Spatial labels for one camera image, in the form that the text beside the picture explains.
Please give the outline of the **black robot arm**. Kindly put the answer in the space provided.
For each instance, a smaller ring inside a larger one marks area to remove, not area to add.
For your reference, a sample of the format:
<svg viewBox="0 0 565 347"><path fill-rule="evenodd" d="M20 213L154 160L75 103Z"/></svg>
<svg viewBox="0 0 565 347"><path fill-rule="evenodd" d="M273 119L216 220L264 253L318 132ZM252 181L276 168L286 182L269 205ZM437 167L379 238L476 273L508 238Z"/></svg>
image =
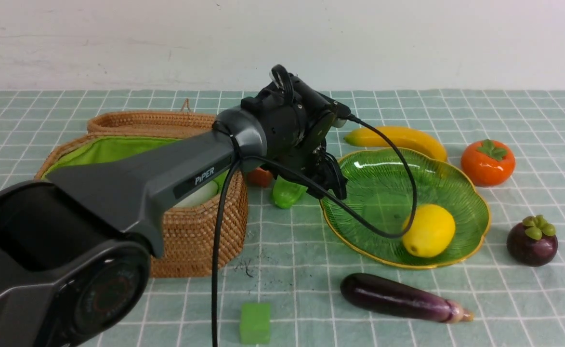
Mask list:
<svg viewBox="0 0 565 347"><path fill-rule="evenodd" d="M1 190L0 347L76 347L117 324L163 254L164 213L224 172L265 165L315 197L344 199L323 145L350 115L291 76L196 136Z"/></svg>

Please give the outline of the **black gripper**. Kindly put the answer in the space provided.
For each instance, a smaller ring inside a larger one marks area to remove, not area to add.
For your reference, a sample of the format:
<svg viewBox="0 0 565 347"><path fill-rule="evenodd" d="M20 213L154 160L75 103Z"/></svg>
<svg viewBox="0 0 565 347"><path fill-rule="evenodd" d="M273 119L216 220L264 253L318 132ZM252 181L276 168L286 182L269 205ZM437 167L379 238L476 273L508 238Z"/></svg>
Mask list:
<svg viewBox="0 0 565 347"><path fill-rule="evenodd" d="M326 139L322 139L319 145L310 151L304 147L292 148L282 156L282 164L313 180L324 190L331 191L336 198L347 198L348 179L342 174L335 156L327 152Z"/></svg>

